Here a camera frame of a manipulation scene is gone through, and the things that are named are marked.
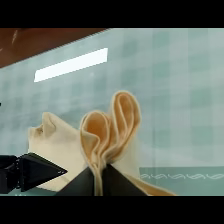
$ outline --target wooden floor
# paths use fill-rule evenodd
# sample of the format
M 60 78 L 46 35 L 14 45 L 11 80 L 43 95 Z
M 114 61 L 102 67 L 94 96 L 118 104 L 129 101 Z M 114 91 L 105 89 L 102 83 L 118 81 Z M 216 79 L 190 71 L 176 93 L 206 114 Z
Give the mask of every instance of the wooden floor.
M 0 68 L 107 28 L 0 28 Z

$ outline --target cream fabric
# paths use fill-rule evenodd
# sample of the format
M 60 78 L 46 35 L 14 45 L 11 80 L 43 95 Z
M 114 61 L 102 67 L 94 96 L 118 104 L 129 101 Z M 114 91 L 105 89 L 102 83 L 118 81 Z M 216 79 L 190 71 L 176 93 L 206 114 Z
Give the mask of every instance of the cream fabric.
M 80 123 L 80 131 L 51 113 L 43 113 L 42 125 L 29 130 L 29 152 L 68 170 L 39 187 L 59 191 L 88 165 L 95 177 L 95 195 L 103 195 L 102 170 L 107 164 L 125 175 L 148 195 L 174 195 L 139 178 L 135 134 L 141 122 L 135 97 L 117 92 L 109 113 L 92 111 Z

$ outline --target cloth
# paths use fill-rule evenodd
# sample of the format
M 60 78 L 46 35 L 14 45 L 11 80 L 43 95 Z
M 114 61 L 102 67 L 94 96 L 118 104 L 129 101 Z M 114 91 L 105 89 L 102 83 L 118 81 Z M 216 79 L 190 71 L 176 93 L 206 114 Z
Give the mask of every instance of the cloth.
M 95 178 L 95 195 L 103 195 L 101 174 L 112 164 L 147 195 L 174 195 L 140 180 L 135 134 L 141 112 L 135 97 L 119 91 L 113 97 L 109 113 L 86 114 L 76 130 L 54 114 L 45 112 L 42 124 L 29 129 L 29 152 L 34 152 L 68 170 L 40 188 L 59 191 L 88 165 Z

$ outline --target plaid pattern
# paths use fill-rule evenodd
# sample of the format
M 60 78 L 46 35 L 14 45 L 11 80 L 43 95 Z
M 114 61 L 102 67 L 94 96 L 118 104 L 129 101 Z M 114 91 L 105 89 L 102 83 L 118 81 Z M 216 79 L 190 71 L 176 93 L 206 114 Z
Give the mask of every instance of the plaid pattern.
M 108 62 L 34 83 L 35 71 L 98 49 Z M 141 105 L 142 167 L 224 165 L 224 29 L 110 29 L 0 69 L 0 154 L 27 152 L 44 111 L 74 127 L 111 96 Z

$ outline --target folded cloth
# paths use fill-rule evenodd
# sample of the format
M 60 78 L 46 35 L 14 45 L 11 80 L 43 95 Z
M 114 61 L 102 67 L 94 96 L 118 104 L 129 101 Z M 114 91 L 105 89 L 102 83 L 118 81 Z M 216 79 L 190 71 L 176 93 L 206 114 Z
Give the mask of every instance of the folded cloth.
M 80 131 L 54 114 L 45 112 L 42 125 L 29 129 L 29 152 L 34 152 L 68 170 L 63 176 L 42 185 L 60 191 L 87 165 L 95 178 L 95 195 L 103 195 L 102 171 L 112 164 L 129 181 L 147 195 L 175 195 L 140 180 L 135 134 L 141 112 L 135 97 L 126 91 L 117 92 L 109 113 L 92 111 L 80 123 Z

